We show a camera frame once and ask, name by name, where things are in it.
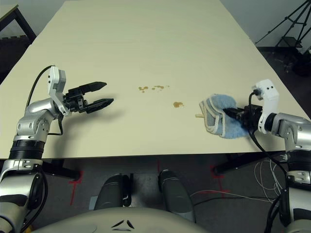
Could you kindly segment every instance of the black cable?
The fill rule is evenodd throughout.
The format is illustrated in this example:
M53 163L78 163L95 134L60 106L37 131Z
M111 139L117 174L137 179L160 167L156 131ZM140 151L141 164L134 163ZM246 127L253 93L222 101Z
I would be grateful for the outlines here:
M249 136L251 137L251 139L253 140L253 142L256 144L256 146L269 158L272 160L272 162L274 162L276 165L279 166L279 168L282 170L282 172L284 173L284 175L286 175L286 170L281 166L281 164L279 163L278 160L276 160L273 156L271 156L268 152L266 152L264 150L264 148L259 144L259 142L257 141L256 137L255 137L255 132L256 130L254 130L254 125L253 125L253 121L252 121L252 118L253 118L253 114L252 114L252 96L254 95L255 93L252 92L250 95L249 95L249 98L248 98L248 108L249 108L249 123L251 125L251 128L253 129L253 131L251 132L250 131L250 128L248 129L248 134Z
M271 204L269 212L268 212L268 217L267 217L267 223L266 223L266 228L264 230L264 233L270 233L271 229L272 229L272 224L274 219L276 218L276 215L278 214L279 211L279 207L277 207L275 209L275 211L273 212L274 207L276 206L276 204L279 202L281 198L281 195L279 195Z
M28 100L27 100L27 103L26 103L26 108L25 108L25 111L27 109L27 107L29 106L30 104L30 100L31 100L31 97L33 96L33 93L34 93L34 90L35 90L35 86L37 85L37 82L39 81L40 77L42 76L42 74L47 71L48 69L50 69L52 66L48 66L48 67L45 67L38 75L38 77L35 79L35 82L33 84L33 87L31 88L30 90L30 93L29 93L29 96L28 96Z
M248 197L248 198L273 199L273 198L266 198L266 197L255 197L255 196L251 196L251 197ZM202 203L208 202L208 201L210 201L210 200L219 200L219 199L247 199L247 198L243 198L243 197L210 198L210 199L203 200L203 201L200 201L200 202L198 202L198 203L195 203L193 206L197 206L197 205L199 205L199 204L202 204Z
M30 90L30 93L29 93L29 96L28 96L28 100L27 100L27 103L26 103L26 108L25 108L25 111L27 109L27 107L29 106L30 104L30 100L31 100L31 97L33 96L33 93L34 93L34 90L35 90L35 86L37 85L39 79L41 78L42 74L47 71L48 69L50 69L52 66L48 66L48 67L45 67L37 76L37 78L35 79L35 82ZM60 130L60 133L48 133L48 135L57 135L57 136L61 136L63 135L64 131L63 131L63 125L62 125L62 120L63 120L63 115L62 114L59 114L59 117L58 117L58 126L59 126L59 130Z
M58 126L59 126L60 133L48 133L48 135L57 135L57 136L63 135L64 133L63 125L62 125L63 118L64 118L64 115L60 113L58 115Z
M39 167L39 170L40 170L40 173L42 174L42 177L43 177L43 181L44 181L44 197L43 197L43 200L41 202L41 205L39 207L39 209L37 210L37 212L34 214L34 216L25 223L25 225L22 227L21 229L21 233L24 232L29 226L30 224L32 224L32 222L35 220L36 217L38 217L38 215L40 214L40 212L42 211L43 207L44 207L44 204L47 200L47 197L48 197L48 193L49 193L49 188L48 188L48 181L47 181L47 178L44 174L44 171L42 170L42 167Z

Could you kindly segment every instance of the metal stand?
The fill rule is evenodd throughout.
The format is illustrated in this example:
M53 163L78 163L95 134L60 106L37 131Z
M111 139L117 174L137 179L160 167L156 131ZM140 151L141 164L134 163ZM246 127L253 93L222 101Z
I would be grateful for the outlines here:
M298 17L295 20L291 19L291 16L293 14L295 14L297 11L299 11L302 7L303 10L300 12L300 14L298 15ZM303 13L307 10L307 8L309 7L308 13L306 15L305 21L304 22L298 22L298 20L301 18L301 16L303 15ZM279 40L279 42L276 44L275 47L278 47L279 44L281 43L281 41L284 41L288 47L294 47L294 48L301 48L301 41L302 39L311 31L311 27L302 35L305 26L307 25L307 21L308 18L310 16L311 13L311 0L306 0L303 4L301 4L297 9L295 9L289 16L286 16L284 18L283 21L281 21L279 24L277 24L272 30L268 31L268 33L266 35L264 35L259 41L255 42L255 45L257 43L259 43L263 38L265 38L267 35L269 35L271 32L273 32L278 26L280 26L282 23L284 23L286 20L289 20L290 22L292 22L291 26L289 27L289 29L287 30L287 32L281 37L281 39ZM287 37L286 35L288 34L288 32L295 26L295 24L301 24L302 28L301 31L299 33L299 36L297 38L297 40L293 37Z
M71 180L80 178L80 171L75 171L63 167L64 159L53 159L51 163L43 162L42 169L45 173Z
M30 43L33 43L36 35L17 7L18 5L16 5L16 8L13 11L0 20L0 31L15 19L22 30L25 32L26 36L28 36Z
M272 156L277 156L280 154L284 154L284 151L274 151L268 152ZM235 159L229 159L228 162L220 164L214 167L213 171L216 175L224 174L226 172L239 169L243 166L249 165L250 163L256 162L265 158L265 154L262 152L252 152L252 153L245 153L236 157Z

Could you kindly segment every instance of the table leg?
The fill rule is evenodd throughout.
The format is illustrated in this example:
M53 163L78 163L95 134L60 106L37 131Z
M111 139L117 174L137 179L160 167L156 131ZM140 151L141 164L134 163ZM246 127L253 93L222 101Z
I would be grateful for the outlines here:
M21 14L18 8L14 10L14 13L16 15L15 20L20 25L25 34L28 36L30 42L33 43L33 41L36 38L35 33L33 32L33 30L31 29L31 27L29 26L29 24L27 23L27 21L25 20L24 16Z
M74 181L80 178L80 171L64 168L63 164L63 159L52 160L51 163L43 162L42 169L45 173L52 176L63 177Z
M268 152L272 156L280 155L280 153L284 153L283 151L273 151ZM239 157L236 157L235 159L232 159L226 163L220 164L216 167L214 167L214 173L216 175L224 174L226 172L239 169L243 166L246 166L250 163L256 162L258 160L261 160L265 158L265 154L262 152L252 152L252 153L245 153L243 155L240 155Z

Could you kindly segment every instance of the table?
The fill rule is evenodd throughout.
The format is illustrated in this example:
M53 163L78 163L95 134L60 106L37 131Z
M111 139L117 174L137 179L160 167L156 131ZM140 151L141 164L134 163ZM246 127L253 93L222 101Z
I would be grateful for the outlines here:
M66 1L0 85L0 158L9 155L36 76L51 64L66 71L64 93L102 81L108 85L85 98L115 101L64 118L64 135L48 137L43 158L259 151L249 138L207 133L195 114L213 93L245 106L263 79L278 89L280 112L308 118L219 0ZM48 97L47 75L32 101ZM50 132L58 131L54 122ZM284 149L280 138L258 139L268 151Z
M28 36L30 42L32 43L36 38L35 33L25 20L24 16L18 9L17 4L1 5L0 6L0 31L5 28L13 20L19 24L25 34Z

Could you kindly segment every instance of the robotic arm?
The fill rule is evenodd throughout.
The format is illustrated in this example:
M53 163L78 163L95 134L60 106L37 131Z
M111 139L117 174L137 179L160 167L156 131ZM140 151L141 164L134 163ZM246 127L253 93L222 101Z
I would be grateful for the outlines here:
M263 80L253 88L263 107L249 104L244 109L224 109L248 130L271 132L285 142L289 171L286 188L280 197L279 213L284 226L291 222L311 220L311 122L298 116L277 112L278 92L270 80Z
M4 233L19 233L27 213L43 207L43 187L47 191L47 182L42 172L42 153L49 135L51 122L58 119L62 135L63 116L72 112L92 113L112 103L113 99L101 99L88 104L83 95L97 91L106 83L94 82L70 89L63 94L66 76L63 70L52 66L48 77L50 98L33 102L27 106L25 115L17 124L9 159L4 162L0 174L0 226Z

